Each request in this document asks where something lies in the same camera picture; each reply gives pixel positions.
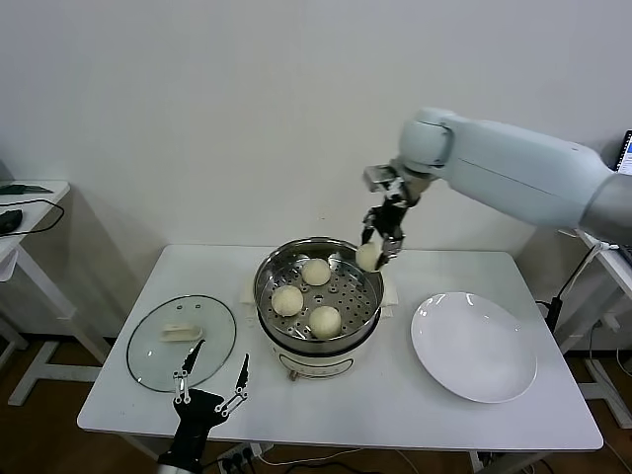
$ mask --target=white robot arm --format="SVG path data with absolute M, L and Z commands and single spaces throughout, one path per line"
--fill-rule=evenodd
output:
M 364 219 L 362 243 L 383 238 L 383 265 L 401 249 L 400 223 L 435 179 L 538 226 L 580 228 L 632 244 L 632 176 L 609 170 L 589 148 L 503 123 L 423 109 L 402 131 L 399 156 L 364 170 L 384 204 Z

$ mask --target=steamed bun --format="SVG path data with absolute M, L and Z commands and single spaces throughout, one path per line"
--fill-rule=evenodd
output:
M 281 316 L 294 316 L 303 309 L 303 295 L 295 286 L 286 285 L 273 291 L 273 310 Z
M 379 259 L 379 249 L 374 242 L 360 245 L 355 252 L 355 262 L 365 272 L 375 272 L 377 259 Z
M 309 329 L 318 339 L 331 339 L 340 335 L 343 320 L 336 308 L 319 306 L 309 315 Z
M 332 271 L 329 270 L 329 264 L 322 259 L 311 259 L 300 271 L 303 281 L 312 286 L 320 286 L 329 281 Z

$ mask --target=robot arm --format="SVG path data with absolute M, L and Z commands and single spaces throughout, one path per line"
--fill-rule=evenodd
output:
M 364 170 L 384 204 L 364 219 L 362 243 L 383 238 L 384 264 L 401 250 L 400 227 L 433 180 L 533 225 L 580 228 L 632 244 L 632 176 L 609 170 L 589 148 L 503 123 L 423 109 L 402 131 L 399 156 Z
M 176 385 L 173 406 L 180 422 L 171 447 L 158 457 L 158 474 L 201 474 L 205 466 L 199 461 L 208 432 L 228 420 L 228 416 L 248 399 L 248 354 L 239 372 L 234 395 L 228 401 L 214 393 L 196 388 L 189 390 L 189 373 L 203 343 L 204 339 L 191 348 L 182 369 L 173 374 Z

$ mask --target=stainless steel steamer basket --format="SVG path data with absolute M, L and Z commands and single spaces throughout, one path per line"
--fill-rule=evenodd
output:
M 322 286 L 310 286 L 301 276 L 310 259 L 329 262 L 331 279 Z M 296 316 L 283 317 L 272 308 L 272 294 L 279 286 L 291 284 L 303 293 L 303 309 Z M 295 240 L 272 252 L 259 266 L 254 282 L 259 321 L 273 341 L 298 354 L 332 356 L 361 344 L 375 329 L 384 294 L 380 272 L 363 272 L 356 264 L 356 246 L 327 237 Z M 318 306 L 333 306 L 343 319 L 342 334 L 329 340 L 310 333 L 309 314 Z

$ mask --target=floor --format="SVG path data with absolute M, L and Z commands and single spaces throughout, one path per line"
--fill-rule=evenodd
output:
M 32 343 L 24 352 L 17 352 L 0 370 L 0 474 L 82 473 L 105 474 L 153 473 L 156 465 L 123 439 L 113 434 L 86 433 L 77 428 L 75 420 L 90 384 L 78 382 L 40 381 L 23 407 L 6 405 L 11 391 L 37 353 L 41 343 Z M 76 343 L 63 343 L 52 362 L 95 364 L 91 356 Z M 604 359 L 612 380 L 628 406 L 632 407 L 632 378 L 625 375 L 614 360 Z M 569 364 L 578 381 L 590 381 L 578 359 Z M 620 430 L 602 402 L 589 402 L 604 438 L 632 465 L 632 431 Z M 214 459 L 230 443 L 209 442 L 205 458 Z M 338 452 L 334 448 L 305 446 L 275 446 L 267 453 L 269 461 L 284 461 L 326 456 Z M 470 473 L 467 454 L 458 452 L 406 451 L 420 474 Z M 342 455 L 335 460 L 360 471 L 379 471 L 384 474 L 414 474 L 406 461 L 395 451 L 363 450 Z M 547 461 L 555 474 L 624 474 L 628 472 L 607 448 L 597 452 L 552 454 Z M 282 474 L 287 466 L 273 467 L 258 461 L 258 474 Z M 216 473 L 212 467 L 206 472 Z M 318 471 L 295 469 L 294 474 L 324 472 L 343 474 L 340 467 Z M 547 472 L 542 463 L 535 465 L 535 473 Z

